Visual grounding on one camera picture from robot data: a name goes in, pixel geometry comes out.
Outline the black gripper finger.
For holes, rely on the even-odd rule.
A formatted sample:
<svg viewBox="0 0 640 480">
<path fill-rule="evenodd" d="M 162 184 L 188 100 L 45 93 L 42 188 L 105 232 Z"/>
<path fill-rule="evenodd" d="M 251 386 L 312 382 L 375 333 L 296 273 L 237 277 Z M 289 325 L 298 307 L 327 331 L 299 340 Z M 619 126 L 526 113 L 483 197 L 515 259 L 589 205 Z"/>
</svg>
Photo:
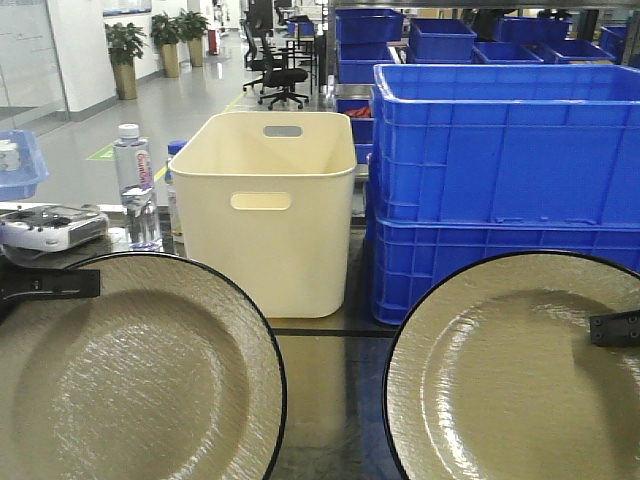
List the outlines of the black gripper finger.
<svg viewBox="0 0 640 480">
<path fill-rule="evenodd" d="M 26 267 L 1 257 L 1 322 L 25 301 L 95 298 L 99 295 L 99 270 Z"/>
<path fill-rule="evenodd" d="M 626 311 L 589 318 L 591 343 L 599 347 L 639 345 L 639 311 Z"/>
</svg>

